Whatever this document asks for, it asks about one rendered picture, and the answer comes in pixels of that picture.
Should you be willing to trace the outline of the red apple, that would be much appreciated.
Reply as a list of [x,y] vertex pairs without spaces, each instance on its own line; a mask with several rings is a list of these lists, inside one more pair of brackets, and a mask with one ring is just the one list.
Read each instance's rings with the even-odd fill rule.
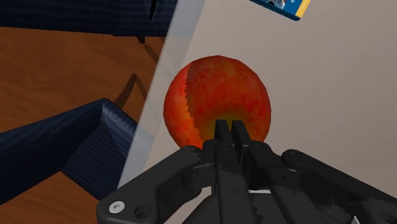
[[243,62],[213,55],[182,68],[164,99],[164,122],[179,147],[213,138],[217,120],[243,121],[251,139],[264,141],[271,105],[259,76]]

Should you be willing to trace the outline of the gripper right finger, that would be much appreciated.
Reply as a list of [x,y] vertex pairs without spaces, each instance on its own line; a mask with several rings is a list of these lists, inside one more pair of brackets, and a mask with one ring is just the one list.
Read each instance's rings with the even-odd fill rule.
[[397,199],[301,151],[275,154],[242,121],[232,137],[250,190],[270,191],[287,224],[397,224]]

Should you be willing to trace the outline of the blue and yellow book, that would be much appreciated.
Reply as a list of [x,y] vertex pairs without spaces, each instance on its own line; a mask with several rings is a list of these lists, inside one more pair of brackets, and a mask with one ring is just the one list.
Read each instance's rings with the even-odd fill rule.
[[298,21],[302,18],[310,0],[250,0],[280,15]]

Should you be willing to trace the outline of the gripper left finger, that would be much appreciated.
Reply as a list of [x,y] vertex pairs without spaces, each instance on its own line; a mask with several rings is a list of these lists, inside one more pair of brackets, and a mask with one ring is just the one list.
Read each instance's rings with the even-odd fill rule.
[[97,224],[163,224],[202,188],[215,182],[215,148],[233,148],[235,125],[218,120],[200,149],[184,146],[125,183],[97,205]]

